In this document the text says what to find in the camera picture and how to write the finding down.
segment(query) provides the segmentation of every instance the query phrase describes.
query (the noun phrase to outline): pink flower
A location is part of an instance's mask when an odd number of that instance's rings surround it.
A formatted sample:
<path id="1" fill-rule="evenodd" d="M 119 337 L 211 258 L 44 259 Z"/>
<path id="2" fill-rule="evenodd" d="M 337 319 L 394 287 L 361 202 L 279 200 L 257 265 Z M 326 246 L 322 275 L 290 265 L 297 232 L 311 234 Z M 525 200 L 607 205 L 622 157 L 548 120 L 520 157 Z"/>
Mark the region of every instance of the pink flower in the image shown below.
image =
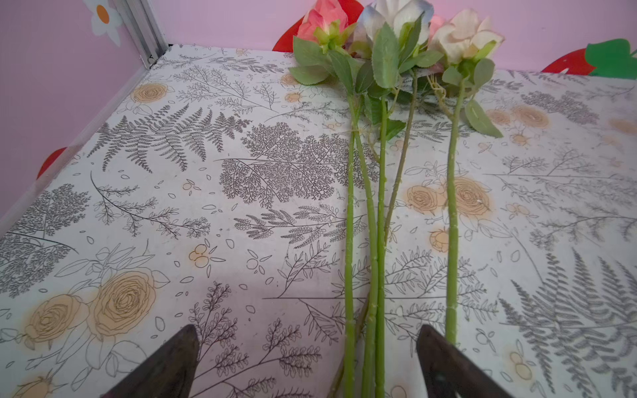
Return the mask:
<path id="1" fill-rule="evenodd" d="M 325 33 L 329 33 L 329 24 L 335 20 L 340 21 L 339 32 L 343 32 L 347 27 L 347 14 L 338 0 L 317 0 L 314 8 L 303 18 L 297 36 L 304 40 L 318 42 L 314 36 L 316 29 L 319 27 Z"/>
<path id="2" fill-rule="evenodd" d="M 429 23 L 429 37 L 430 38 L 434 37 L 434 33 L 436 33 L 438 28 L 444 25 L 445 22 L 446 20 L 443 17 L 439 15 L 434 15 L 431 18 L 431 22 Z"/>

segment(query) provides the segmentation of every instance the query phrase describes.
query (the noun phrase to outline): floral tablecloth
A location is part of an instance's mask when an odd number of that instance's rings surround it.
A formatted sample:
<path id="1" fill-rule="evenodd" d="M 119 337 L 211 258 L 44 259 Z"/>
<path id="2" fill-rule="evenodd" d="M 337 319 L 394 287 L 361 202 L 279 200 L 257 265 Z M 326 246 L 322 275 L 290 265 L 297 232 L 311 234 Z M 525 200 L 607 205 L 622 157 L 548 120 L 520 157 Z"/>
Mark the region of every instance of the floral tablecloth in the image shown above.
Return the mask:
<path id="1" fill-rule="evenodd" d="M 293 64 L 173 46 L 0 240 L 2 396 L 97 397 L 186 323 L 193 397 L 326 394 L 343 352 L 350 122 L 340 88 L 300 86 Z M 498 71 L 477 99 L 505 138 L 462 128 L 459 348 L 516 397 L 636 395 L 634 86 Z M 392 398 L 425 396 L 414 340 L 444 324 L 450 123 L 428 101 L 387 254 Z M 355 182 L 360 307 L 358 166 Z"/>

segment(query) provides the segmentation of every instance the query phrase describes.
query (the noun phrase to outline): purple wall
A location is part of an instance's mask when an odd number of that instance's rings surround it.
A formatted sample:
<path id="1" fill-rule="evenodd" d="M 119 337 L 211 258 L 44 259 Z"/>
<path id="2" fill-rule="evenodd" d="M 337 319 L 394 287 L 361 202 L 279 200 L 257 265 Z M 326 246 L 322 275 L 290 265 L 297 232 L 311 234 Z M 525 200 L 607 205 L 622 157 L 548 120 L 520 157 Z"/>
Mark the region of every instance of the purple wall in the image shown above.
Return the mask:
<path id="1" fill-rule="evenodd" d="M 143 67 L 125 26 L 117 46 L 92 16 L 82 0 L 0 4 L 0 217 Z"/>
<path id="2" fill-rule="evenodd" d="M 359 0 L 369 4 L 372 0 Z M 151 0 L 169 43 L 271 50 L 315 0 Z M 610 39 L 637 47 L 637 1 L 429 0 L 447 19 L 463 8 L 491 15 L 506 42 L 495 56 L 501 69 L 539 71 L 559 57 Z"/>

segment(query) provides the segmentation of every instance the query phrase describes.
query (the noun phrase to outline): floral patterned surface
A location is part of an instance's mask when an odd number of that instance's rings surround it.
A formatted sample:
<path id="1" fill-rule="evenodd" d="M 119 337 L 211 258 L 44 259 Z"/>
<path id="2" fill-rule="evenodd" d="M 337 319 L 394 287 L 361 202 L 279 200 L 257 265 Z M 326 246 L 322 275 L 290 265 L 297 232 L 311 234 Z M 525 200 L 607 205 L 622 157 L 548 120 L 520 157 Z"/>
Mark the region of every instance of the floral patterned surface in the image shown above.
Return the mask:
<path id="1" fill-rule="evenodd" d="M 336 85 L 300 86 L 291 65 L 172 47 L 0 240 L 2 396 L 97 397 L 186 323 L 202 342 L 192 396 L 325 395 L 349 120 Z M 505 139 L 462 128 L 459 348 L 516 397 L 636 395 L 634 84 L 498 71 L 478 100 Z M 431 100 L 387 256 L 393 398 L 424 396 L 414 339 L 444 324 L 450 123 Z M 355 182 L 361 306 L 359 165 Z"/>

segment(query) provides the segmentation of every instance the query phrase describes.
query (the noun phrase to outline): daisy decal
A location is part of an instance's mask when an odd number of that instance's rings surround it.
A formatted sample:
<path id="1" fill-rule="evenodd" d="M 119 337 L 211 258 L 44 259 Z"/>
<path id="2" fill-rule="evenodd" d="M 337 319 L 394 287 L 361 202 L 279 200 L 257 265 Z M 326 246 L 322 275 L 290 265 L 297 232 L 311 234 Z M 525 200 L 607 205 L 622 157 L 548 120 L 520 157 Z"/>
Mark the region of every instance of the daisy decal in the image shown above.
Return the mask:
<path id="1" fill-rule="evenodd" d="M 96 36 L 102 36 L 106 33 L 119 47 L 120 39 L 117 27 L 122 25 L 122 17 L 117 13 L 117 10 L 108 5 L 108 0 L 84 0 L 84 4 L 93 12 L 93 17 L 90 19 L 93 33 Z"/>

